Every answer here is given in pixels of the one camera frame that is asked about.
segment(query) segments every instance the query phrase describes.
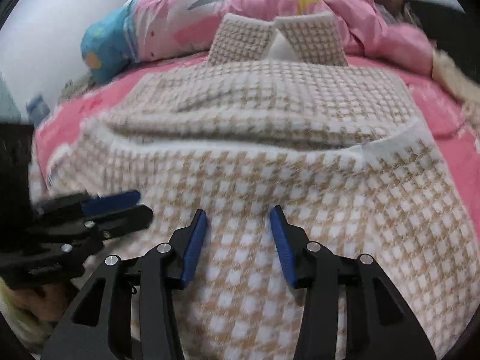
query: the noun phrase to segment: houndstooth blanket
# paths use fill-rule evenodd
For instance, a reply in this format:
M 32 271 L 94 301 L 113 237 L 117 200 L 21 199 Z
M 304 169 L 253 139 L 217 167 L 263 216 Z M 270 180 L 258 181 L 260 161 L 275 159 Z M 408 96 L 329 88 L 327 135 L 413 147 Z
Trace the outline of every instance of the houndstooth blanket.
M 386 71 L 247 61 L 146 76 L 85 128 L 55 187 L 137 188 L 154 210 L 148 230 L 112 240 L 90 271 L 111 253 L 143 255 L 206 210 L 195 278 L 174 293 L 189 359 L 293 357 L 303 293 L 282 275 L 267 220 L 276 204 L 332 252 L 372 254 L 439 357 L 479 303 L 472 223 L 421 113 Z M 345 310 L 342 298 L 339 359 Z

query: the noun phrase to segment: metal screw head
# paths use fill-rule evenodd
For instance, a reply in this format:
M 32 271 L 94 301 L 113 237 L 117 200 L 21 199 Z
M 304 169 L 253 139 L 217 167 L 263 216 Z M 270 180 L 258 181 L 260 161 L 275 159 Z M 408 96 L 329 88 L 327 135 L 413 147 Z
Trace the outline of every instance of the metal screw head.
M 168 253 L 171 250 L 172 246 L 167 242 L 164 242 L 163 244 L 157 246 L 157 252 L 159 253 Z
M 108 266 L 114 266 L 116 263 L 118 263 L 118 261 L 119 258 L 117 256 L 108 256 L 105 259 L 105 264 L 107 264 Z
M 73 248 L 74 248 L 74 247 L 73 247 L 72 245 L 70 245 L 70 244 L 63 244 L 63 245 L 60 247 L 61 251 L 64 252 L 64 253 L 70 253 Z
M 369 266 L 373 261 L 374 258 L 370 256 L 369 254 L 362 254 L 360 256 L 360 261 L 362 264 L 365 264 L 366 266 Z
M 307 244 L 307 249 L 309 251 L 319 251 L 321 249 L 321 246 L 318 242 L 309 242 Z

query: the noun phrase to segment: pink bedsheet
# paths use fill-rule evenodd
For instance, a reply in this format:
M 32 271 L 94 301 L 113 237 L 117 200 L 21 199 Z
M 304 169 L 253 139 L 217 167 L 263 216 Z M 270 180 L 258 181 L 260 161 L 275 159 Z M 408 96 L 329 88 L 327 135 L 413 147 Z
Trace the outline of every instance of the pink bedsheet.
M 145 74 L 192 66 L 205 61 L 206 54 L 179 58 L 130 72 L 108 86 L 64 104 L 35 134 L 42 175 L 55 173 L 56 164 L 70 150 L 81 132 L 82 122 L 118 104 Z M 431 79 L 406 73 L 363 57 L 349 56 L 352 66 L 388 68 L 397 73 L 410 89 L 416 104 L 452 173 L 458 192 L 469 210 L 480 236 L 480 154 L 473 131 L 465 124 L 461 107 Z

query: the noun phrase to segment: blanket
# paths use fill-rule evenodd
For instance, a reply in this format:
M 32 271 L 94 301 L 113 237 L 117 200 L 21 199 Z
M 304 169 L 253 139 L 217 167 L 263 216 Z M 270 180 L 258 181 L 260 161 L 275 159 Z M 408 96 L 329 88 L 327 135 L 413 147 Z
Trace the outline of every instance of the blanket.
M 404 83 L 384 70 L 246 61 L 146 76 L 90 121 L 54 187 L 137 188 L 154 210 L 150 229 L 110 244 L 90 270 L 112 252 L 144 254 L 207 211 L 195 280 L 174 299 L 187 358 L 292 358 L 303 299 L 268 228 L 276 204 L 334 253 L 372 254 L 437 356 L 478 306 L 471 220 Z M 345 333 L 342 298 L 339 359 Z
M 387 25 L 373 0 L 129 0 L 87 29 L 82 57 L 94 80 L 103 84 L 130 61 L 207 50 L 227 13 L 271 21 L 324 11 L 335 14 L 347 54 L 431 74 L 432 46 L 425 34 L 405 23 Z

